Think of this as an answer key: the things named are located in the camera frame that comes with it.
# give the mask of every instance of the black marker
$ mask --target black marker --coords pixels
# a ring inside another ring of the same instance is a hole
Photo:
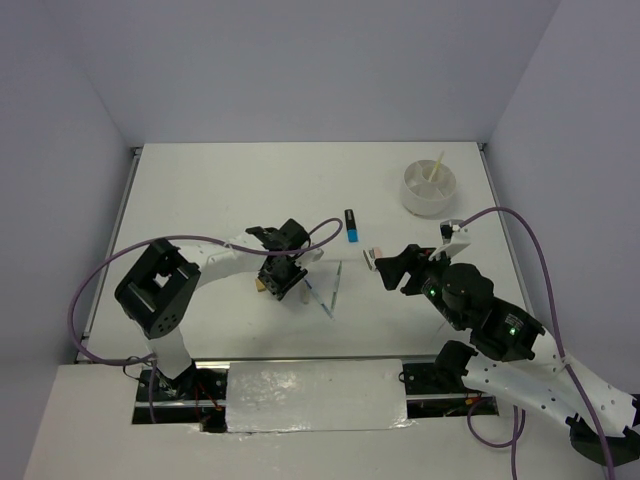
[[[356,217],[353,216],[353,210],[349,209],[344,211],[344,222],[347,227],[347,238],[349,242],[357,242],[358,230],[356,229]]]

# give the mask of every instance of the white tabletop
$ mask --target white tabletop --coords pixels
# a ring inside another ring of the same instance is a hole
[[[434,219],[400,204],[405,168],[445,150],[455,173],[453,204]],[[407,244],[438,246],[439,223],[495,205],[475,143],[256,143],[153,144],[144,147],[116,241],[116,250],[170,234],[229,238],[247,227],[279,227],[292,217],[307,229],[328,217],[355,212],[360,242],[342,233],[309,267],[309,281],[330,301],[337,262],[343,260],[335,321],[298,292],[282,302],[257,293],[255,275],[215,282],[194,295],[181,329],[194,358],[401,356],[437,353],[452,338],[421,296],[387,292],[363,260],[362,249],[385,255]],[[523,305],[514,265],[497,215],[474,223],[473,244],[456,257],[491,278],[496,294]],[[322,230],[318,238],[330,231]],[[145,352],[137,326],[114,300],[117,283],[138,257],[115,262],[96,309],[89,348],[107,358]]]
[[[511,478],[508,450],[479,444],[462,417],[369,432],[203,434],[193,425],[131,425],[136,386],[118,368],[60,367],[25,479]],[[489,440],[510,436],[508,416],[474,424]],[[531,416],[517,465],[523,479],[602,478],[573,451],[566,428]]]

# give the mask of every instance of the light gray wall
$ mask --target light gray wall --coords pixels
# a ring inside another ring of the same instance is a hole
[[[0,2],[0,465],[22,478],[75,286],[106,251],[124,140],[38,0]]]
[[[530,220],[567,347],[640,393],[640,2],[563,0],[489,142],[500,200]],[[535,251],[515,225],[536,310]],[[620,477],[640,478],[636,462]]]
[[[559,0],[46,0],[129,144],[487,140]]]

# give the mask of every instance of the purple cable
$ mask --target purple cable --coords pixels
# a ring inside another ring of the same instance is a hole
[[[544,258],[544,254],[542,253],[542,247],[540,246],[540,242],[538,242],[538,238],[536,237],[535,233],[533,233],[533,230],[531,229],[529,224],[526,222],[524,217],[522,217],[522,215],[520,215],[518,212],[510,208],[490,207],[467,218],[462,223],[460,223],[460,227],[466,227],[471,222],[492,212],[505,212],[514,216],[522,224],[522,226],[527,230],[527,232],[529,233],[529,236],[531,237],[531,240],[533,241],[534,246],[536,247],[536,251],[538,252],[538,258],[540,259],[540,265],[542,267],[542,274],[544,275],[544,281],[547,286],[547,295],[549,297],[549,308],[551,310],[551,324],[553,325],[556,345],[558,346],[558,353],[560,353],[561,358],[564,358],[565,357],[564,344],[562,343],[562,337],[560,335],[560,326],[558,324],[558,314],[556,312],[556,302],[553,296],[553,288],[551,287],[551,277],[549,275],[549,269],[547,268],[547,262]],[[602,424],[600,423],[600,419],[598,418],[598,414],[596,413],[595,408],[593,408],[593,404],[591,403],[591,400],[589,400],[589,396],[587,395],[587,392],[585,392],[584,387],[580,383],[580,380],[578,379],[578,376],[576,375],[571,365],[566,364],[565,368],[567,370],[567,373],[571,377],[571,380],[573,380],[573,383],[575,384],[576,389],[580,394],[580,397],[582,397],[582,401],[586,405],[587,410],[589,411],[589,415],[593,420],[593,424],[596,427],[596,431],[598,432],[598,438],[600,439],[600,446],[602,447],[604,458],[607,464],[607,474],[608,474],[609,480],[615,480],[616,475],[613,467],[613,457],[611,456],[611,450],[609,449],[609,444],[607,443],[607,437],[604,434],[604,430],[602,428]]]
[[[201,235],[169,235],[169,236],[166,236],[166,237],[158,237],[158,238],[152,238],[150,240],[144,240],[142,242],[138,242],[138,243],[136,243],[134,245],[131,245],[130,247],[124,248],[124,249],[120,250],[119,252],[114,253],[110,257],[106,258],[102,263],[100,263],[87,276],[87,278],[85,278],[82,281],[82,283],[80,284],[78,289],[75,291],[75,293],[71,297],[71,302],[69,303],[69,309],[67,311],[67,331],[69,333],[69,337],[71,338],[71,341],[73,342],[75,347],[78,349],[78,351],[80,353],[82,353],[85,357],[87,357],[89,360],[91,360],[92,362],[102,363],[104,365],[122,367],[122,366],[128,366],[128,365],[137,365],[139,363],[146,363],[146,362],[149,362],[153,358],[153,354],[149,354],[149,355],[146,355],[146,356],[144,356],[142,358],[137,358],[137,359],[131,358],[131,359],[128,359],[128,360],[109,360],[109,359],[102,358],[102,357],[99,357],[98,355],[95,355],[95,354],[91,353],[84,345],[82,345],[82,341],[80,339],[78,339],[78,335],[76,333],[76,329],[75,329],[75,326],[74,326],[74,318],[73,318],[73,316],[74,316],[76,305],[78,303],[78,299],[80,298],[80,295],[82,294],[84,289],[87,288],[87,285],[89,284],[89,282],[91,282],[91,280],[93,280],[93,278],[104,267],[109,265],[114,260],[122,257],[123,255],[126,255],[127,253],[132,252],[133,250],[136,250],[136,249],[138,249],[140,247],[144,247],[146,245],[149,245],[151,242],[153,242],[155,240],[158,240],[159,238],[165,238],[167,240],[196,240],[196,241],[200,241],[200,242],[213,243],[215,245],[220,245],[220,246],[223,246],[223,247],[227,246],[227,247],[232,248],[233,250],[237,250],[239,252],[245,252],[245,253],[252,253],[254,255],[262,255],[262,256],[265,256],[265,257],[281,257],[281,256],[285,256],[285,255],[300,255],[302,253],[310,252],[311,250],[316,250],[316,249],[326,245],[331,240],[336,238],[338,236],[338,234],[340,233],[340,231],[342,230],[342,220],[341,219],[339,219],[339,218],[329,218],[329,219],[325,220],[324,222],[321,222],[320,224],[318,224],[316,227],[314,227],[309,232],[309,235],[312,235],[313,233],[315,233],[316,231],[318,231],[320,228],[324,227],[328,223],[334,223],[334,222],[338,224],[338,228],[336,229],[336,231],[334,233],[329,235],[327,238],[325,238],[321,242],[318,242],[318,243],[310,245],[310,246],[308,246],[306,248],[300,248],[300,249],[297,249],[297,250],[282,250],[282,251],[276,251],[276,252],[269,252],[269,251],[266,251],[266,250],[254,250],[252,248],[243,247],[242,245],[233,245],[233,244],[227,243],[227,242],[225,242],[223,240],[218,240],[217,238],[205,237],[205,236],[201,236]]]
[[[524,419],[526,412],[522,411],[522,427],[518,428],[518,407],[513,407],[513,436],[511,437],[511,478],[513,480],[518,480],[518,470],[516,468],[516,444],[518,443],[518,438],[522,435],[522,431],[524,430]]]
[[[527,412],[522,410],[522,421],[520,422],[518,420],[518,407],[513,407],[513,409],[514,409],[513,410],[513,415],[514,415],[514,423],[515,423],[514,436],[508,442],[493,443],[493,442],[490,442],[490,441],[485,440],[484,438],[482,438],[480,436],[480,434],[478,434],[478,432],[476,432],[475,428],[473,428],[473,424],[471,423],[471,417],[473,416],[474,412],[476,411],[476,408],[478,408],[481,404],[486,403],[488,401],[489,401],[489,398],[483,398],[481,400],[478,400],[476,403],[471,405],[471,408],[469,408],[469,412],[467,413],[467,426],[469,427],[469,431],[476,438],[476,440],[478,440],[483,445],[486,445],[487,447],[491,447],[491,448],[507,448],[507,447],[512,446],[515,443],[515,441],[517,441],[522,436],[522,432],[524,431],[524,425],[525,425],[525,422],[526,422],[526,419],[527,419]]]

